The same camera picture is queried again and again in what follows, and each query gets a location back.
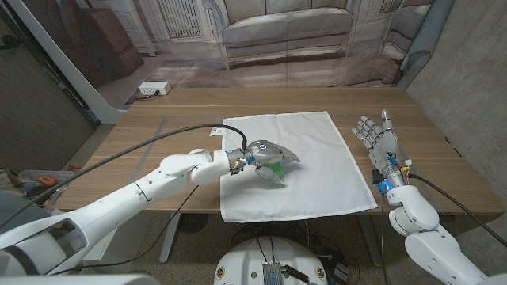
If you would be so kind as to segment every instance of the table leg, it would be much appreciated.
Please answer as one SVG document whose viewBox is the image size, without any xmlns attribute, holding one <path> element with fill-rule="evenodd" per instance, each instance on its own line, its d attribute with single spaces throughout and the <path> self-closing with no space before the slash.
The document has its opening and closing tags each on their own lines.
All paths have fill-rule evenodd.
<svg viewBox="0 0 507 285">
<path fill-rule="evenodd" d="M 372 217 L 370 215 L 358 215 L 360 227 L 363 231 L 364 241 L 368 248 L 368 253 L 372 264 L 376 267 L 382 266 L 382 257 L 380 256 L 380 247 L 377 243 L 375 230 L 373 229 Z"/>
<path fill-rule="evenodd" d="M 160 257 L 158 258 L 161 263 L 165 263 L 169 260 L 171 249 L 173 248 L 173 243 L 176 239 L 176 230 L 177 225 L 180 223 L 181 214 L 171 214 L 171 218 L 174 215 L 176 216 L 173 218 L 173 221 L 171 221 L 171 223 L 167 226 L 166 236 L 164 237 L 164 243 L 162 244 L 162 250 L 160 251 Z"/>
</svg>

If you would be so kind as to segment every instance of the blue connector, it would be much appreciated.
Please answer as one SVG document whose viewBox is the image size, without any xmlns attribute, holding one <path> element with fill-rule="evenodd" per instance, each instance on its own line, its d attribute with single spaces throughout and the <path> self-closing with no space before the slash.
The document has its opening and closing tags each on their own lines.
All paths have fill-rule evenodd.
<svg viewBox="0 0 507 285">
<path fill-rule="evenodd" d="M 393 158 L 392 156 L 388 156 L 387 157 L 387 160 L 392 164 L 392 165 L 398 165 L 398 163 L 396 162 L 396 158 Z"/>
<path fill-rule="evenodd" d="M 384 183 L 378 183 L 376 185 L 373 185 L 373 187 L 377 187 L 379 189 L 380 194 L 386 194 L 387 187 Z"/>
</svg>

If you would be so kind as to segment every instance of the radiator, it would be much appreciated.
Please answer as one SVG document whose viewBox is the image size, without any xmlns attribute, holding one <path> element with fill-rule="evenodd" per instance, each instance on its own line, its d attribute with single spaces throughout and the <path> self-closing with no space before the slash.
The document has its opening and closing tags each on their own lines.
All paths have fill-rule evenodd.
<svg viewBox="0 0 507 285">
<path fill-rule="evenodd" d="M 200 36 L 193 0 L 158 0 L 169 37 Z"/>
<path fill-rule="evenodd" d="M 405 0 L 383 0 L 382 7 L 380 8 L 380 13 L 387 13 L 398 10 L 404 1 Z"/>
</svg>

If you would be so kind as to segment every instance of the silver object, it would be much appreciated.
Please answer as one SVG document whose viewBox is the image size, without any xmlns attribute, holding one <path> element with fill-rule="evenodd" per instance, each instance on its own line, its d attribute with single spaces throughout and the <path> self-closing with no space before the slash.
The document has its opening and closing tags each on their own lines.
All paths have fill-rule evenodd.
<svg viewBox="0 0 507 285">
<path fill-rule="evenodd" d="M 255 173 L 277 183 L 284 183 L 284 178 L 272 171 L 266 164 L 282 161 L 300 162 L 288 148 L 279 146 L 267 140 L 257 140 L 246 147 L 245 150 L 229 150 L 231 174 L 237 174 L 245 165 L 255 165 Z"/>
<path fill-rule="evenodd" d="M 361 120 L 357 122 L 357 128 L 352 129 L 352 133 L 370 152 L 369 157 L 373 165 L 380 172 L 385 173 L 390 170 L 388 167 L 391 165 L 389 157 L 396 159 L 399 143 L 398 137 L 392 130 L 393 124 L 389 112 L 384 109 L 381 116 L 382 127 L 366 116 L 362 116 Z"/>
</svg>

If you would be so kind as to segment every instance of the green object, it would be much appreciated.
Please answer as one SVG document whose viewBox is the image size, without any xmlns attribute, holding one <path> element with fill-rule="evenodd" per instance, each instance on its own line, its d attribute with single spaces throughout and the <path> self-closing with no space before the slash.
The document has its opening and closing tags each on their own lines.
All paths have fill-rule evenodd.
<svg viewBox="0 0 507 285">
<path fill-rule="evenodd" d="M 276 173 L 276 175 L 278 175 L 278 177 L 283 177 L 284 176 L 284 167 L 282 166 L 281 163 L 279 163 L 279 162 L 277 162 L 277 163 L 266 163 L 265 166 L 267 166 L 274 173 Z"/>
</svg>

